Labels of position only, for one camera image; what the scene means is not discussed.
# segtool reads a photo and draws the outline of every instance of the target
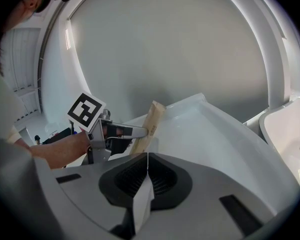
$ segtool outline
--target gray wall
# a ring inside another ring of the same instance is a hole
[[[268,107],[261,51],[230,0],[86,0],[71,25],[91,93],[116,121],[200,92],[241,122]]]

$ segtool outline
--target ceiling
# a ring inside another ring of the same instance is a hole
[[[14,28],[1,43],[4,80],[24,104],[23,116],[38,110],[34,85],[35,50],[39,28]]]

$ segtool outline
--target white plastic surface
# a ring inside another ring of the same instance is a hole
[[[126,122],[142,126],[145,115]],[[257,195],[277,214],[293,204],[300,187],[276,151],[202,93],[167,107],[146,152],[215,168]],[[129,154],[113,155],[116,159]]]
[[[300,98],[260,117],[265,140],[279,152],[300,184]]]

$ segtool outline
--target shirt sleeve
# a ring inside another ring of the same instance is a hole
[[[20,133],[17,131],[16,127],[12,127],[11,131],[9,132],[7,142],[8,143],[15,143],[17,140],[21,139]]]

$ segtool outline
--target black slot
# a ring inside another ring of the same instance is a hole
[[[74,180],[77,180],[77,179],[80,179],[80,178],[81,178],[81,176],[79,174],[74,173],[74,174],[70,174],[70,175],[67,175],[67,176],[61,176],[61,177],[58,177],[58,178],[55,178],[55,179],[59,184],[62,184],[62,183],[71,182],[71,181],[74,181]]]
[[[233,194],[219,200],[245,237],[262,227],[261,222]]]

